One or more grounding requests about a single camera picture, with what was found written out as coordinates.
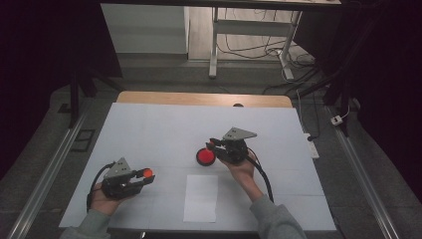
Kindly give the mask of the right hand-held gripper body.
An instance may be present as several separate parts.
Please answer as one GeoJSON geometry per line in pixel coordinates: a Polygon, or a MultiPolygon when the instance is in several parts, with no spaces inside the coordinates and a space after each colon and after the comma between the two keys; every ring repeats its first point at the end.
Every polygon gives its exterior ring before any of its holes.
{"type": "Polygon", "coordinates": [[[255,132],[231,127],[221,139],[228,154],[226,159],[221,160],[227,161],[231,164],[241,163],[248,155],[248,146],[245,143],[245,139],[256,136],[257,134],[255,132]]]}

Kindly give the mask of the white metal desk frame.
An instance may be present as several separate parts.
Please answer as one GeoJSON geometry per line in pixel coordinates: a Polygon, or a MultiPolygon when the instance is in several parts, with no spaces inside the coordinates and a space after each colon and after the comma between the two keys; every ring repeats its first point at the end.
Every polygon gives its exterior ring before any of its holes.
{"type": "Polygon", "coordinates": [[[299,26],[301,11],[293,11],[292,20],[286,22],[258,22],[246,20],[220,20],[219,9],[213,9],[212,18],[212,45],[209,65],[209,78],[215,79],[217,74],[217,37],[219,34],[285,37],[286,41],[282,50],[278,51],[278,58],[282,65],[283,76],[287,80],[294,78],[289,67],[287,55],[292,45],[297,27],[299,26]]]}

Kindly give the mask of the white paper sheet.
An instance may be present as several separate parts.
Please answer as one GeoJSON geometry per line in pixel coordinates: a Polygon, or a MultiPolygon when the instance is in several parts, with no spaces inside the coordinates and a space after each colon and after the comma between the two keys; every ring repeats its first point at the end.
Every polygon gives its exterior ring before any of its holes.
{"type": "Polygon", "coordinates": [[[217,175],[188,175],[183,221],[215,223],[217,196],[217,175]]]}

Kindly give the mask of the large white table cover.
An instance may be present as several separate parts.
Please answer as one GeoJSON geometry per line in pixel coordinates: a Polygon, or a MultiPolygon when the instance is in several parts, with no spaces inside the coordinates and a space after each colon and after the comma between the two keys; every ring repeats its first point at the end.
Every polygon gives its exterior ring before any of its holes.
{"type": "Polygon", "coordinates": [[[122,157],[133,169],[149,167],[154,181],[125,201],[110,227],[147,231],[254,232],[250,200],[221,162],[202,166],[197,151],[231,127],[257,134],[247,139],[266,172],[276,204],[285,205],[306,231],[335,226],[298,115],[286,108],[195,107],[146,104],[111,106],[80,182],[62,218],[77,226],[87,214],[86,197],[98,171],[122,157]],[[184,222],[188,175],[217,175],[216,222],[184,222]]]}

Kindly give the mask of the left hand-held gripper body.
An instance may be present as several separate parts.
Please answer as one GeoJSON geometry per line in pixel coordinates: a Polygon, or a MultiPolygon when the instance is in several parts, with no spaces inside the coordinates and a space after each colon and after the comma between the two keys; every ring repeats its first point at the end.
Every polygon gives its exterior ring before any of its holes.
{"type": "Polygon", "coordinates": [[[105,174],[102,191],[107,198],[121,200],[138,194],[141,190],[139,183],[131,183],[137,171],[132,170],[124,157],[118,160],[105,174]]]}

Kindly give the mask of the round red ink pad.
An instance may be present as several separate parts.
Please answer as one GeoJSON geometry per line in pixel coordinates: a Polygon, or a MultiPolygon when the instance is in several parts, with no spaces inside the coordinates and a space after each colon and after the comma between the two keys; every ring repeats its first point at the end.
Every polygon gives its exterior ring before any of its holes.
{"type": "Polygon", "coordinates": [[[196,153],[196,161],[202,166],[210,166],[215,162],[216,156],[212,150],[201,148],[196,153]]]}

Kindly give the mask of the white power strip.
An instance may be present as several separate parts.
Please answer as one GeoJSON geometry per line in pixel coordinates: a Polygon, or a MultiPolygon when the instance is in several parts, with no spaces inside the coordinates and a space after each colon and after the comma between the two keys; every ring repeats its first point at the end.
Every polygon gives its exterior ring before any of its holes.
{"type": "Polygon", "coordinates": [[[305,139],[307,140],[307,142],[309,144],[309,150],[310,150],[311,157],[313,159],[319,158],[319,154],[317,152],[316,145],[314,144],[314,140],[309,133],[305,133],[305,139]]]}

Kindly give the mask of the black stand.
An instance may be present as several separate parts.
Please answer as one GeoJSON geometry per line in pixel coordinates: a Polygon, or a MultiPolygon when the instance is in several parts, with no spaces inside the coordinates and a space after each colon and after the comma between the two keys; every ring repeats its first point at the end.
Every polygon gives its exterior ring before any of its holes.
{"type": "Polygon", "coordinates": [[[82,90],[84,95],[88,98],[94,98],[96,96],[98,90],[95,86],[94,79],[100,80],[119,93],[124,91],[124,87],[122,85],[92,67],[76,68],[71,75],[70,81],[71,120],[69,128],[76,126],[76,123],[81,115],[79,90],[82,90]]]}
{"type": "Polygon", "coordinates": [[[305,97],[328,86],[328,90],[322,97],[322,102],[326,106],[332,106],[337,99],[340,99],[340,110],[342,114],[342,123],[338,125],[340,131],[349,136],[347,128],[347,118],[349,114],[349,99],[351,94],[351,81],[352,81],[352,66],[357,62],[356,57],[361,52],[361,49],[371,34],[375,26],[375,21],[371,18],[361,23],[356,28],[355,32],[351,35],[351,39],[347,40],[344,45],[336,52],[337,54],[343,53],[343,59],[339,62],[336,71],[331,75],[326,76],[317,84],[298,92],[295,99],[305,97]]]}

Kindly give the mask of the person's right hand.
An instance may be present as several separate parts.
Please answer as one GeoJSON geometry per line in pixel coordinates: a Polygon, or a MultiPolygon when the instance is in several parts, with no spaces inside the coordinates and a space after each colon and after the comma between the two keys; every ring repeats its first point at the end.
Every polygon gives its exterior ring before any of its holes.
{"type": "Polygon", "coordinates": [[[224,160],[221,160],[221,162],[228,167],[234,179],[243,188],[252,187],[256,184],[254,179],[255,166],[247,159],[238,164],[231,164],[224,160]]]}

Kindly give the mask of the person's left hand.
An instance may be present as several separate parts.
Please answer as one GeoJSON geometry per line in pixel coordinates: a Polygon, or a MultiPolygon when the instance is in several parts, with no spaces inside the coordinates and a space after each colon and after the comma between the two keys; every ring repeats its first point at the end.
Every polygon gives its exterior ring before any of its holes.
{"type": "Polygon", "coordinates": [[[118,207],[126,200],[128,200],[128,198],[120,200],[107,198],[102,191],[102,185],[97,183],[92,194],[91,209],[107,216],[112,216],[117,211],[118,207]]]}

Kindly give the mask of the aluminium floor rail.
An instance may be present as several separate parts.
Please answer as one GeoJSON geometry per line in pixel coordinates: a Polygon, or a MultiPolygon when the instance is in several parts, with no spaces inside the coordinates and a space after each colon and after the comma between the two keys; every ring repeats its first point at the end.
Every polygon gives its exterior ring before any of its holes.
{"type": "Polygon", "coordinates": [[[373,216],[385,239],[401,239],[384,203],[378,195],[370,177],[349,136],[346,136],[339,125],[329,124],[335,131],[336,137],[347,157],[351,169],[359,183],[361,190],[370,206],[373,216]]]}
{"type": "Polygon", "coordinates": [[[84,124],[88,112],[93,104],[93,100],[84,100],[81,105],[80,117],[73,127],[69,128],[64,138],[51,157],[46,169],[38,180],[33,192],[15,221],[6,239],[25,239],[41,206],[43,205],[70,149],[84,124]]]}

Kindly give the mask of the wooden table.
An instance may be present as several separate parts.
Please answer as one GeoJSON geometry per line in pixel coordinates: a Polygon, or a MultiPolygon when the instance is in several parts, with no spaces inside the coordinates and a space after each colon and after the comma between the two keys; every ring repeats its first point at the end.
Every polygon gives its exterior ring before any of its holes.
{"type": "Polygon", "coordinates": [[[235,104],[253,108],[291,108],[286,96],[165,93],[165,92],[121,92],[116,100],[125,104],[159,104],[184,106],[232,107],[235,104]]]}

